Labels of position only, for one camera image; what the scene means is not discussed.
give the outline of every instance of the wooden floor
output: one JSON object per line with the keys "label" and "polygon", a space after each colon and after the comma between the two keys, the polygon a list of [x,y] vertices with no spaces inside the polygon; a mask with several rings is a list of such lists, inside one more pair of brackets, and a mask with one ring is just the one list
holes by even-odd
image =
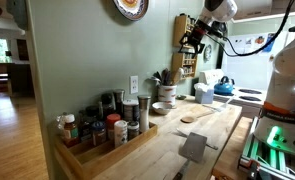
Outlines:
{"label": "wooden floor", "polygon": [[34,98],[0,93],[0,179],[48,179]]}

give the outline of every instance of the white bowl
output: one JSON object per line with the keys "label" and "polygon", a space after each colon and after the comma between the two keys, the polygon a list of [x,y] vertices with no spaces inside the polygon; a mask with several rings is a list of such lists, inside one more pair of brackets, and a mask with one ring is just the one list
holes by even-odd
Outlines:
{"label": "white bowl", "polygon": [[171,104],[165,102],[156,102],[152,105],[154,111],[158,114],[166,115],[173,108]]}

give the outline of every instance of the wire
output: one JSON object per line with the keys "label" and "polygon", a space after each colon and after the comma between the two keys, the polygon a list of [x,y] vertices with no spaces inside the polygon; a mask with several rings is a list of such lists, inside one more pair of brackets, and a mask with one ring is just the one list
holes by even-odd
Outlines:
{"label": "wire", "polygon": [[209,37],[211,40],[215,41],[217,44],[219,44],[220,47],[223,48],[223,51],[225,52],[225,54],[229,57],[237,57],[238,55],[230,55],[226,52],[225,48],[224,48],[224,44],[223,43],[220,43],[218,42],[217,40],[215,40],[214,38],[212,38],[211,36],[209,36],[208,34],[205,34],[207,37]]}
{"label": "wire", "polygon": [[285,24],[286,24],[286,21],[287,21],[288,15],[289,15],[289,13],[290,13],[291,6],[294,4],[294,2],[295,2],[295,0],[290,0],[290,1],[289,1],[288,6],[287,6],[287,8],[286,8],[285,16],[284,16],[284,18],[283,18],[283,21],[282,21],[282,23],[281,23],[279,29],[278,29],[277,32],[275,33],[275,35],[274,35],[274,36],[273,36],[273,37],[272,37],[272,38],[271,38],[271,39],[270,39],[270,40],[269,40],[264,46],[260,47],[259,49],[255,50],[255,51],[253,51],[253,52],[250,52],[250,53],[244,53],[244,54],[239,54],[239,53],[237,53],[237,52],[235,51],[235,49],[234,49],[233,45],[231,44],[230,40],[229,40],[227,37],[223,37],[224,40],[227,40],[227,41],[228,41],[228,43],[230,44],[232,50],[233,50],[234,53],[236,54],[236,55],[229,55],[229,54],[225,51],[225,49],[224,49],[224,47],[223,47],[223,45],[222,45],[221,43],[217,42],[216,40],[214,40],[212,37],[208,36],[207,34],[206,34],[206,35],[207,35],[208,37],[210,37],[212,40],[214,40],[216,43],[218,43],[220,46],[222,46],[222,48],[223,48],[223,50],[224,50],[224,52],[226,53],[227,56],[230,56],[230,57],[236,57],[236,56],[250,56],[250,55],[256,54],[256,53],[260,52],[261,50],[265,49],[267,46],[269,46],[269,45],[270,45],[270,44],[271,44],[271,43],[272,43],[272,42],[278,37],[278,35],[281,33],[281,31],[283,30],[283,28],[284,28],[284,26],[285,26]]}

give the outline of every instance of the blue kettle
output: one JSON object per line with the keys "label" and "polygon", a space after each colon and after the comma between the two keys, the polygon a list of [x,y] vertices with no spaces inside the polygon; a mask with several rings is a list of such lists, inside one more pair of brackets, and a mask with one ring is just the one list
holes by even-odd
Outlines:
{"label": "blue kettle", "polygon": [[218,95],[232,96],[234,85],[235,81],[233,79],[229,79],[227,76],[224,76],[221,78],[220,82],[214,86],[214,93]]}

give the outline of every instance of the butcher block countertop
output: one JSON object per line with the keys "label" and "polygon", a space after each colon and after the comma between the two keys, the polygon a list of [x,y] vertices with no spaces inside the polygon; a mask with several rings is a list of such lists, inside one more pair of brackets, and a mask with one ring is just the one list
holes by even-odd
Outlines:
{"label": "butcher block countertop", "polygon": [[252,119],[246,117],[242,117],[240,119],[213,169],[213,176],[217,179],[247,179],[247,173],[238,169],[237,166],[239,157],[243,152],[252,121]]}
{"label": "butcher block countertop", "polygon": [[[220,102],[212,104],[213,107],[220,105],[222,105]],[[186,158],[179,155],[186,138],[178,136],[176,128],[186,134],[194,132],[206,136],[207,143],[218,146],[218,150],[206,146],[202,161],[200,163],[190,161],[183,177],[183,179],[210,179],[212,169],[238,123],[242,108],[227,105],[222,112],[200,117],[195,122],[187,124],[180,119],[184,116],[202,114],[210,109],[198,104],[194,96],[187,96],[185,100],[176,100],[175,107],[167,115],[158,115],[150,109],[149,121],[158,126],[157,135],[100,173],[95,179],[173,179],[186,161]]]}

